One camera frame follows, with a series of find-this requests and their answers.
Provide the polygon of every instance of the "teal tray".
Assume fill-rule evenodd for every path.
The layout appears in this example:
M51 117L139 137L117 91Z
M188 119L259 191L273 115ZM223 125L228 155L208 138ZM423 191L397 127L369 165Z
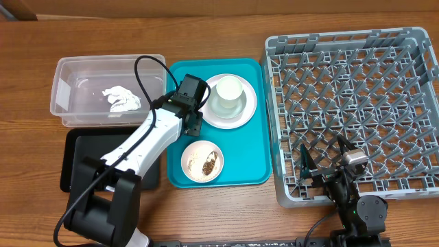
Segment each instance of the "teal tray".
M198 137L181 136L167 148L167 175L179 188L218 187L231 185L258 185L264 183L272 173L268 118L265 109L260 65L251 58L180 61L171 66L178 82L188 73L203 80L214 75L231 73L246 79L254 88L257 108L252 119L239 128L222 130L202 122ZM168 76L167 90L175 89ZM188 179L181 168L181 156L185 148L194 141L207 140L216 144L224 155L221 174L208 183L195 183Z

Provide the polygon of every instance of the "crumpled paper towel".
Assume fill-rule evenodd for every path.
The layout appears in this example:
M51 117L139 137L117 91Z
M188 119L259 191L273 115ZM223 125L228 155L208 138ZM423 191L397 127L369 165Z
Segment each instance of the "crumpled paper towel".
M141 107L140 99L132 94L130 90L122 86L114 86L102 92L104 96L108 95L108 102L112 104L110 112L124 112L129 110L137 110ZM110 114L108 117L120 117L122 114Z

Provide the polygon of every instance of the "black tray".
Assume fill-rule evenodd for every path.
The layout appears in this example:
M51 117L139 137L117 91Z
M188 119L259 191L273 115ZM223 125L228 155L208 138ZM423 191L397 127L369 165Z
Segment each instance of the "black tray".
M70 192L71 174L73 166L85 156L100 159L103 155L113 151L121 145L137 127L123 128L76 128L67 133L62 161L60 188L63 192ZM158 187L160 175L160 157L143 177L143 189Z

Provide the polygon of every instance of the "white plate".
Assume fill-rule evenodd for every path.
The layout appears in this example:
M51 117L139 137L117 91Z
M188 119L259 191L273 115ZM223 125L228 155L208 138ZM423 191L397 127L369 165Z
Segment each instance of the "white plate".
M250 85L250 83L248 83L247 80L245 80L244 78L238 75L233 75L228 73L219 74L209 78L206 82L211 87L211 89L213 89L213 87L216 86L218 81L227 75L235 76L242 83L243 90L244 93L246 94L246 99L247 99L246 106L244 107L242 113L239 113L236 117L230 119L223 119L221 117L218 117L215 113L212 112L212 110L208 106L209 101L206 102L206 104L203 107L201 107L200 112L203 113L203 119L208 124L216 128L230 130L233 128L238 128L240 126L243 126L250 119L252 119L254 112L256 112L257 97L256 97L256 92L254 91L252 85ZM203 99L205 99L206 97L207 97L207 91L204 93Z

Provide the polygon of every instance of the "gray dish rack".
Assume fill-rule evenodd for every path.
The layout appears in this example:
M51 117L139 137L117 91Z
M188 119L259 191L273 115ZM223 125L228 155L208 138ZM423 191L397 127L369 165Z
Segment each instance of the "gray dish rack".
M261 66L280 205L332 203L299 178L299 148L331 166L337 134L369 156L360 195L439 196L439 67L424 29L272 36Z

